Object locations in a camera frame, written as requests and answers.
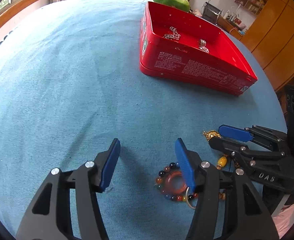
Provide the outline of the silver wrist watch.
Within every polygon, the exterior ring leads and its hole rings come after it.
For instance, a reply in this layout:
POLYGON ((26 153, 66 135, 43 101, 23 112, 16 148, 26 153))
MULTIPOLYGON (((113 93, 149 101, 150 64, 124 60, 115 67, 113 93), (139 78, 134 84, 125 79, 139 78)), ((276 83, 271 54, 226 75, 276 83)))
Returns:
POLYGON ((205 53, 209 53, 209 49, 206 46, 207 46, 207 42, 203 39, 200 39, 199 50, 201 50, 205 53))

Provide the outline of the wooden wardrobe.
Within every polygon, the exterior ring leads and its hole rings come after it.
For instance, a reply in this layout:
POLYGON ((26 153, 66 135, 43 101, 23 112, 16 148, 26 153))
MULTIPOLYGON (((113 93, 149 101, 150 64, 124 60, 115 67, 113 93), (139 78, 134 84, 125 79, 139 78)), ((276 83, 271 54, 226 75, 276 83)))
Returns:
POLYGON ((266 0, 241 38, 275 91, 294 80, 294 0, 266 0))

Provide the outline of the wooden desk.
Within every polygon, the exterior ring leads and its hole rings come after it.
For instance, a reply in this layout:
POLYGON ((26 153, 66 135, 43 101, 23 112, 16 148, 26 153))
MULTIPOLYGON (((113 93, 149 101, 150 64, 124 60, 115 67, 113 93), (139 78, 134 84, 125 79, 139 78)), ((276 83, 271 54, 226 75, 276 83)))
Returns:
POLYGON ((229 33, 230 35, 232 35, 233 37, 235 37, 237 40, 241 40, 243 35, 239 32, 239 28, 236 24, 230 22, 227 19, 224 19, 223 17, 219 16, 218 21, 217 21, 217 25, 223 29, 224 31, 226 31, 227 33, 229 33))

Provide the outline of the red metal tin box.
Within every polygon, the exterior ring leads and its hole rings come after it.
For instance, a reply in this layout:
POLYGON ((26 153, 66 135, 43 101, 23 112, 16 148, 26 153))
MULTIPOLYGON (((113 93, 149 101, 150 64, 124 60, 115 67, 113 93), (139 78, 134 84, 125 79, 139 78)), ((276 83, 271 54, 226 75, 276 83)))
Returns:
POLYGON ((242 95, 257 80, 230 37, 216 25, 155 2, 146 4, 140 28, 140 71, 148 76, 242 95), (199 50, 200 39, 209 53, 199 50))

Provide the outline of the blue bed blanket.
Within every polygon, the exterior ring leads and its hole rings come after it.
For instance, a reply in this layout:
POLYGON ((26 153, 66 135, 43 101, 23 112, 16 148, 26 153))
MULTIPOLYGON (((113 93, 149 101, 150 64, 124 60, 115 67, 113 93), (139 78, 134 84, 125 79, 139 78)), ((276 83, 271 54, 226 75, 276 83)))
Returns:
POLYGON ((193 210, 165 199, 158 172, 181 138, 216 162, 203 131, 222 124, 286 131, 277 96, 257 75, 241 96, 158 79, 139 70, 148 0, 67 0, 32 12, 0 45, 0 220, 15 234, 54 167, 73 170, 118 138, 110 187, 98 195, 110 239, 184 239, 193 210))

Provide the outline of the wall bookshelf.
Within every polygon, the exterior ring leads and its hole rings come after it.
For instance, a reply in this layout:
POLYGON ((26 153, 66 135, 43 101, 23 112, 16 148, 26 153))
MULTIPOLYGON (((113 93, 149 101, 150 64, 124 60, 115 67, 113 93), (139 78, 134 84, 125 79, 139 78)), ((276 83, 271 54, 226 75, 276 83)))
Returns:
POLYGON ((235 0, 235 3, 251 14, 258 16, 265 7, 267 1, 268 0, 235 0))

